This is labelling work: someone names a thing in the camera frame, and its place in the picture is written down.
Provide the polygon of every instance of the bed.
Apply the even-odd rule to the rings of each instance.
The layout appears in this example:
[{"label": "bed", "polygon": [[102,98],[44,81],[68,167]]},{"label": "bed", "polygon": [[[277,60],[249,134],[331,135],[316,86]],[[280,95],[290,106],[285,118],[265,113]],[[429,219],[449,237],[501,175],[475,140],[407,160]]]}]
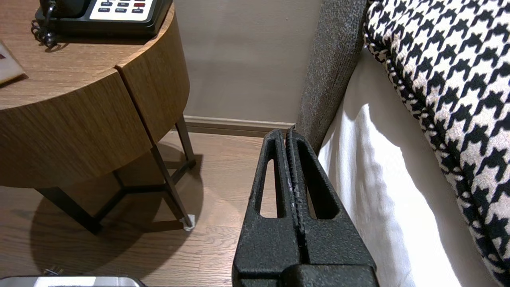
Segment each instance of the bed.
[{"label": "bed", "polygon": [[322,2],[296,130],[383,287],[510,286],[509,19],[509,0]]},{"label": "bed", "polygon": [[319,161],[381,286],[497,286],[418,122],[363,49]]}]

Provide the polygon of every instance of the wall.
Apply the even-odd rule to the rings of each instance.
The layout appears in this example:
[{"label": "wall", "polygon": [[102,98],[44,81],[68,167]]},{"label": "wall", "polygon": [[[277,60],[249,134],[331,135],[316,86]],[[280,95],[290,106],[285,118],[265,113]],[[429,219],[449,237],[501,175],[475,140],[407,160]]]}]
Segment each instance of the wall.
[{"label": "wall", "polygon": [[321,0],[174,0],[186,116],[296,121]]}]

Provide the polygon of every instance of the black telephone base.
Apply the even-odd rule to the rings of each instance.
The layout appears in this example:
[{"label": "black telephone base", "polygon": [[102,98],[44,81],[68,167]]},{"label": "black telephone base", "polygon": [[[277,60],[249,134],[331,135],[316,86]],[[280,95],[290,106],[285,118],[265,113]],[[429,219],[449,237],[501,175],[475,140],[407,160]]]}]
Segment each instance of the black telephone base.
[{"label": "black telephone base", "polygon": [[[64,37],[114,37],[114,38],[151,38],[163,23],[172,0],[155,0],[145,21],[93,20],[90,13],[93,5],[80,18],[50,18],[49,28]],[[44,23],[42,9],[35,14],[39,25]]]}]

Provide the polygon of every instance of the power cord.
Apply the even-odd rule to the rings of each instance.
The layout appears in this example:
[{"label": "power cord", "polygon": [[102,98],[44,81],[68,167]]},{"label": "power cord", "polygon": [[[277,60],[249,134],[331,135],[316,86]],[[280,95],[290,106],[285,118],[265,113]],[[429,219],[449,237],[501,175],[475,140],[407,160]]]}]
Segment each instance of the power cord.
[{"label": "power cord", "polygon": [[35,39],[50,49],[57,45],[57,35],[49,29],[49,19],[52,17],[55,6],[55,1],[50,1],[44,23],[39,25],[37,20],[32,20],[32,28],[30,29]]}]

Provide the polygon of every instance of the houndstooth pillow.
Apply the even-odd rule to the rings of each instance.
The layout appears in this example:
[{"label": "houndstooth pillow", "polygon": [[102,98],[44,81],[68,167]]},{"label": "houndstooth pillow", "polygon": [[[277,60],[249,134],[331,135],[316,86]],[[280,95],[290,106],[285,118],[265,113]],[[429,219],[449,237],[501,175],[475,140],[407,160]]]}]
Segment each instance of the houndstooth pillow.
[{"label": "houndstooth pillow", "polygon": [[509,26],[509,0],[369,1],[364,26],[365,44],[419,120],[484,262],[504,285],[510,285]]}]

